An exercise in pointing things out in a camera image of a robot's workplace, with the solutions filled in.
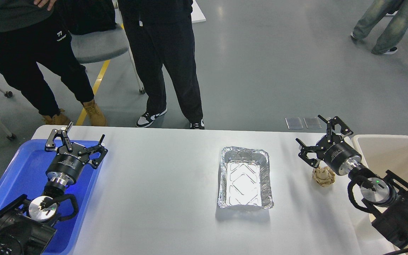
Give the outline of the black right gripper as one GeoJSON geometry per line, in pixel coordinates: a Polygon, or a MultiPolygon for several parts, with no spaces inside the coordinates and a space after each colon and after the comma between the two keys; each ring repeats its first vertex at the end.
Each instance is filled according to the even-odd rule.
{"type": "Polygon", "coordinates": [[[337,175],[344,176],[361,164],[361,155],[349,144],[344,141],[345,137],[353,135],[353,131],[338,117],[326,120],[321,115],[318,118],[327,123],[326,138],[322,137],[316,146],[307,146],[300,139],[296,141],[300,145],[299,158],[305,161],[314,169],[319,169],[320,161],[324,161],[326,165],[337,175]],[[337,135],[335,126],[341,127],[340,133],[343,136],[337,135]],[[309,158],[308,153],[314,153],[317,158],[309,158]]]}

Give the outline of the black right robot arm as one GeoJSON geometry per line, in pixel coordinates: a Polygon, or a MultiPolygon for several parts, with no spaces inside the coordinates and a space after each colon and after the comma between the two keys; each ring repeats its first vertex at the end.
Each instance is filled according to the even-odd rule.
{"type": "Polygon", "coordinates": [[[390,170],[384,177],[373,173],[361,162],[362,156],[345,137],[353,131],[338,117],[326,120],[327,132],[314,146],[300,139],[299,157],[317,169],[323,161],[339,176],[347,175],[350,203],[358,210],[374,215],[374,227],[390,243],[398,247],[394,255],[408,252],[408,182],[390,170]]]}

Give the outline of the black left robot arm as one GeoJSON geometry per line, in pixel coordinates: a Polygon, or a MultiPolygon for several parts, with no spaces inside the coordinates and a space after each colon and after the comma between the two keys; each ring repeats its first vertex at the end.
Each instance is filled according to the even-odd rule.
{"type": "Polygon", "coordinates": [[[0,179],[0,255],[66,255],[108,150],[67,127],[23,144],[0,179]]]}

